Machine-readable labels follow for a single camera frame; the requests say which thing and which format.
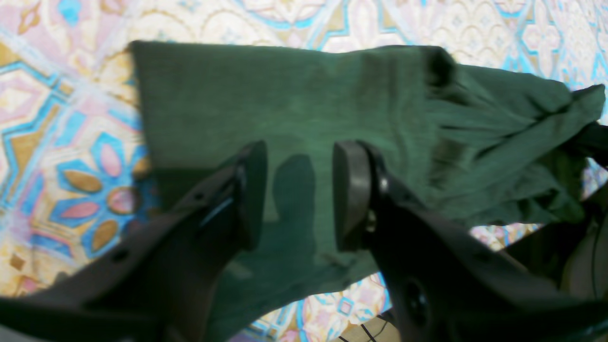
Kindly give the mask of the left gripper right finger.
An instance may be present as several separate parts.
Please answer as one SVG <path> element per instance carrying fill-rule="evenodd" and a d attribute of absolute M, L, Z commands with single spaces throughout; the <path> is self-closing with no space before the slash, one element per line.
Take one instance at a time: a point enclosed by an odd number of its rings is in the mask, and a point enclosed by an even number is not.
<path fill-rule="evenodd" d="M 592 342 L 607 333 L 607 304 L 549 281 L 426 208 L 369 143 L 332 153 L 337 248 L 368 250 L 403 342 Z"/>

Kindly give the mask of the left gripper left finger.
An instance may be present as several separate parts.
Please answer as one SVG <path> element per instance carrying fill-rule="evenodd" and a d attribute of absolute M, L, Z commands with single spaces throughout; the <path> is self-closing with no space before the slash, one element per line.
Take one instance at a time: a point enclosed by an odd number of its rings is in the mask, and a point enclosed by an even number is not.
<path fill-rule="evenodd" d="M 260 239 L 267 147 L 243 147 L 169 212 L 76 274 L 1 299 L 9 342 L 201 342 L 222 271 Z"/>

